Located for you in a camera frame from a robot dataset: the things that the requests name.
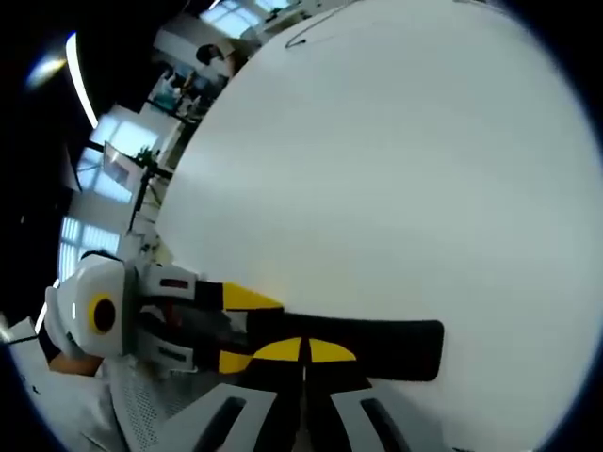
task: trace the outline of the ceiling light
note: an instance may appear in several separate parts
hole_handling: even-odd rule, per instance
[[[53,287],[57,288],[58,283],[59,283],[59,281],[56,280],[55,283],[53,284]],[[44,323],[44,318],[46,317],[46,311],[48,311],[48,306],[44,302],[44,304],[41,307],[40,315],[38,315],[38,320],[36,320],[36,326],[34,327],[34,331],[36,332],[36,334],[40,334],[41,324]]]
[[[86,89],[84,88],[84,80],[82,79],[82,73],[79,69],[79,62],[77,61],[77,44],[75,40],[75,33],[73,33],[67,39],[65,51],[67,53],[67,64],[69,65],[69,72],[72,75],[73,85],[75,86],[77,97],[79,97],[79,102],[81,102],[82,106],[84,107],[86,116],[88,116],[88,121],[90,121],[92,128],[95,129],[98,126],[98,120],[94,115],[94,110],[92,110],[90,99],[88,98],[88,94],[86,94]]]

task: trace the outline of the gray plastic part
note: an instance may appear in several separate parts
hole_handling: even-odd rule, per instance
[[[176,297],[194,301],[197,282],[195,273],[179,266],[159,266],[153,263],[139,266],[138,271],[140,276],[138,291],[143,297]],[[184,284],[184,287],[162,285],[162,281],[165,280],[178,281]]]
[[[275,393],[220,384],[192,405],[169,419],[158,433],[151,452],[204,452],[199,448],[212,420],[229,399],[244,404],[220,452],[253,452]]]
[[[450,452],[437,422],[421,412],[400,393],[386,386],[331,395],[348,433],[353,452],[384,452],[383,444],[362,402],[374,402],[387,425],[395,432],[401,450]]]
[[[125,261],[123,269],[122,348],[123,354],[127,355],[134,352],[137,340],[133,329],[136,325],[136,314],[140,309],[136,303],[139,273],[133,261]]]
[[[153,336],[142,328],[136,331],[136,356],[143,361],[161,364],[170,370],[193,372],[196,370],[193,349],[177,346]]]

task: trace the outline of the yellow circle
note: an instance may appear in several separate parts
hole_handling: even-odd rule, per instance
[[[94,318],[94,314],[96,313],[96,307],[98,306],[98,304],[105,300],[108,299],[109,301],[111,301],[111,297],[109,294],[98,294],[96,297],[94,297],[90,303],[88,303],[88,325],[90,326],[90,328],[92,329],[93,332],[95,332],[96,334],[107,334],[109,331],[102,331],[98,328],[98,326],[96,325],[96,320]]]

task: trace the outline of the person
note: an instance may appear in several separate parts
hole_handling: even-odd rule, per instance
[[[182,89],[177,87],[175,71],[166,71],[160,80],[153,100],[168,111],[177,108],[182,96]]]
[[[212,67],[230,81],[249,61],[257,48],[245,40],[226,38],[197,50],[197,60]]]

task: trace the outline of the window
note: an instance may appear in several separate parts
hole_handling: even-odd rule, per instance
[[[111,143],[115,148],[135,157],[143,147],[153,148],[158,135],[130,121],[118,121],[104,115],[90,135],[90,141]],[[92,190],[117,202],[130,202],[132,192],[120,186],[103,172],[103,154],[86,148],[77,163],[77,179],[83,190]]]
[[[77,262],[86,251],[105,250],[117,254],[120,236],[81,221],[65,217],[60,232],[58,249],[58,278],[65,281],[75,272]]]
[[[289,6],[287,0],[255,0],[255,4],[265,12],[271,12],[273,9],[285,9]]]
[[[231,38],[240,38],[250,27],[258,25],[260,18],[235,0],[224,0],[204,12],[201,19]]]

